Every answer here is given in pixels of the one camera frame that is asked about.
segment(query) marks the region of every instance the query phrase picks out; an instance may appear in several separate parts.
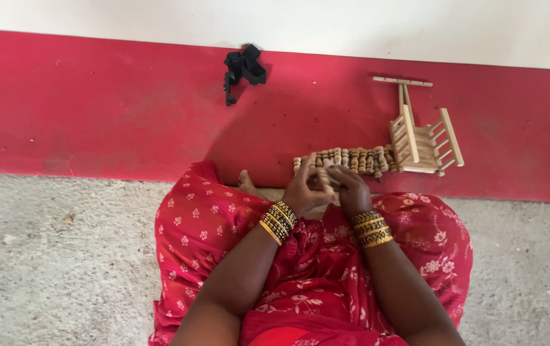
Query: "red floor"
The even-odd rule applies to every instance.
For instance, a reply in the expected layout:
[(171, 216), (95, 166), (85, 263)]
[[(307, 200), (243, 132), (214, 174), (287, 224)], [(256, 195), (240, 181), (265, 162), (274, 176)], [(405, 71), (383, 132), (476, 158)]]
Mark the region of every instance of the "red floor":
[(229, 51), (0, 31), (0, 173), (175, 181), (212, 159), (228, 184), (282, 187), (294, 156), (389, 142), (380, 75), (434, 83), (410, 87), (416, 123), (448, 108), (465, 166), (374, 192), (550, 201), (550, 70), (264, 52), (267, 83), (227, 107)]

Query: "foot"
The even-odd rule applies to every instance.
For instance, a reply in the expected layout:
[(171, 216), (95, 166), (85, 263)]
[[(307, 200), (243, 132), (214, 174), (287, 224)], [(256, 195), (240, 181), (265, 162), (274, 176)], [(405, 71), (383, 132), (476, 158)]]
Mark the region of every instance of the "foot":
[(267, 200), (267, 197), (264, 197), (264, 195), (260, 193), (258, 189), (254, 186), (252, 179), (249, 177), (249, 173), (247, 173), (247, 169), (240, 171), (239, 191), (243, 191), (245, 193), (251, 194), (252, 196), (262, 198), (263, 200)]

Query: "black object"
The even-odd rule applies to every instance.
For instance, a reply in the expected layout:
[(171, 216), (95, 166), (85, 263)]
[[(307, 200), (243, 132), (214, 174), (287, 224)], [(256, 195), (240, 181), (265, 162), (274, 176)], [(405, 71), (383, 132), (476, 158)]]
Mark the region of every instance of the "black object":
[(256, 59), (260, 51), (253, 44), (250, 44), (243, 53), (230, 52), (226, 54), (224, 64), (228, 66), (228, 72), (224, 74), (224, 91), (226, 92), (226, 106), (234, 105), (236, 99), (230, 96), (230, 86), (236, 85), (241, 78), (249, 81), (255, 86), (266, 83), (266, 70)]

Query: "concrete floor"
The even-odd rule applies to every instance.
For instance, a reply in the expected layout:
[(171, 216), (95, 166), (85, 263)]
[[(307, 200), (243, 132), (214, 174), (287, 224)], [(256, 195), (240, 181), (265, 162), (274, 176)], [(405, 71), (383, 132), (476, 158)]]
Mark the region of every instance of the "concrete floor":
[[(170, 188), (0, 175), (0, 345), (145, 345)], [(550, 345), (550, 203), (445, 200), (474, 245), (468, 345)]]

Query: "wooden chair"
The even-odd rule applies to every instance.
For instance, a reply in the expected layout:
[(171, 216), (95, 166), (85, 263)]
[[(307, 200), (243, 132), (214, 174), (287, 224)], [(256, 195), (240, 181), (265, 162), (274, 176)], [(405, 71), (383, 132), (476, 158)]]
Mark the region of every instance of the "wooden chair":
[(407, 85), (431, 86), (431, 83), (380, 77), (374, 80), (399, 84), (399, 116), (390, 122), (389, 128), (394, 160), (400, 172), (437, 172), (442, 177), (451, 164), (464, 165), (446, 108), (440, 108), (440, 118), (435, 124), (423, 128), (414, 124)]

